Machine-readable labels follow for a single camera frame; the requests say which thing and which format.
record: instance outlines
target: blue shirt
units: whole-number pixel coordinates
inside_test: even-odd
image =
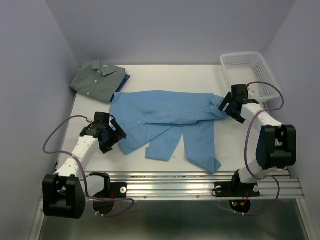
[[[168,161],[183,135],[186,158],[215,173],[214,120],[226,119],[218,110],[221,96],[212,93],[143,91],[115,93],[110,107],[126,139],[119,142],[128,155],[150,142],[147,159]]]

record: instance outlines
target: white laundry basket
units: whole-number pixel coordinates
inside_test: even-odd
[[[265,82],[279,89],[270,68],[259,52],[248,51],[224,54],[220,57],[220,60],[230,86],[251,82]],[[255,99],[260,103],[279,97],[279,94],[272,87],[265,84],[252,84],[248,91],[249,98]]]

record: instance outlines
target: folded gray shirt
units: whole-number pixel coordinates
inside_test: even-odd
[[[110,103],[125,76],[125,68],[95,60],[82,65],[70,87],[80,94]]]

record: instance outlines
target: cable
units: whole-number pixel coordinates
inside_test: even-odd
[[[268,206],[266,209],[264,209],[262,211],[258,211],[258,212],[254,212],[254,213],[241,213],[241,212],[233,211],[233,210],[230,210],[228,208],[222,207],[219,204],[217,205],[221,209],[227,210],[229,212],[233,212],[235,214],[238,213],[238,214],[241,214],[242,216],[256,216],[256,215],[264,214],[265,212],[269,211],[270,209],[272,209],[275,206],[275,204],[276,204],[276,202],[277,202],[277,200],[279,198],[279,195],[280,195],[280,184],[279,184],[279,181],[276,179],[276,177],[274,177],[272,175],[266,175],[264,177],[258,177],[250,170],[249,164],[248,164],[248,145],[249,145],[249,137],[250,137],[251,129],[252,129],[253,125],[254,125],[255,120],[258,118],[258,116],[261,113],[265,112],[265,111],[278,111],[278,110],[282,109],[284,104],[285,104],[285,98],[284,98],[283,94],[280,92],[280,90],[278,88],[276,88],[275,86],[273,86],[272,84],[270,84],[268,82],[253,81],[253,82],[248,83],[246,86],[249,87],[251,84],[265,84],[265,85],[268,85],[268,86],[272,87],[280,95],[280,97],[281,97],[281,105],[279,107],[277,107],[277,108],[267,108],[265,110],[261,110],[261,111],[257,112],[257,114],[253,117],[252,121],[250,122],[248,131],[246,133],[245,143],[244,143],[244,163],[245,163],[245,167],[248,170],[248,172],[251,174],[251,176],[254,177],[257,180],[263,180],[263,179],[266,179],[266,178],[274,179],[278,190],[277,190],[277,194],[275,196],[275,199],[274,199],[273,203],[270,206]]]
[[[85,195],[89,198],[89,199],[93,199],[93,200],[98,200],[98,201],[102,201],[102,202],[122,202],[122,201],[127,201],[127,200],[130,200],[132,202],[132,204],[127,207],[126,209],[124,209],[123,211],[119,212],[119,213],[116,213],[116,214],[113,214],[113,215],[103,215],[103,214],[100,214],[99,212],[96,212],[95,211],[95,214],[100,216],[100,217],[103,217],[103,218],[112,218],[112,217],[117,217],[125,212],[127,212],[129,209],[131,209],[133,207],[133,205],[135,204],[135,200],[133,198],[115,198],[115,199],[112,199],[112,198],[99,198],[99,197],[95,197],[95,196],[91,196],[89,194],[89,190],[88,190],[88,181],[87,181],[87,177],[86,177],[86,172],[84,170],[84,167],[82,166],[80,160],[74,156],[71,152],[68,152],[68,151],[64,151],[64,150],[56,150],[56,151],[47,151],[46,150],[46,146],[49,142],[49,140],[52,138],[52,136],[66,123],[68,122],[69,120],[71,119],[74,119],[74,118],[84,118],[87,122],[89,120],[89,118],[87,118],[86,116],[83,116],[83,115],[75,115],[75,116],[71,116],[69,118],[67,118],[66,120],[64,120],[56,129],[53,130],[53,132],[49,135],[49,137],[45,140],[44,144],[43,144],[43,147],[42,147],[42,151],[45,153],[45,154],[66,154],[66,155],[69,155],[70,157],[72,157],[76,163],[78,164],[79,166],[79,169],[80,169],[80,172],[82,174],[82,177],[83,177],[83,182],[84,182],[84,189],[85,189]]]

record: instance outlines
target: white table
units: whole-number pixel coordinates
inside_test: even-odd
[[[231,90],[220,65],[122,65],[131,78],[122,92],[141,92],[152,90],[214,93],[225,97]],[[71,115],[84,115],[93,118],[95,112],[109,112],[110,105],[77,94]],[[82,119],[72,119],[68,125],[63,150],[72,151],[82,129],[87,123]],[[240,124],[234,119],[215,122],[216,159],[222,167],[219,172],[235,171],[245,166],[244,145],[249,124]],[[258,134],[251,132],[248,157],[255,157]],[[143,146],[135,152],[125,155],[116,144],[113,150],[102,154],[97,152],[86,171],[100,172],[205,172],[188,162],[185,156],[183,138],[170,161],[158,161],[145,158]],[[59,166],[67,156],[59,157]]]

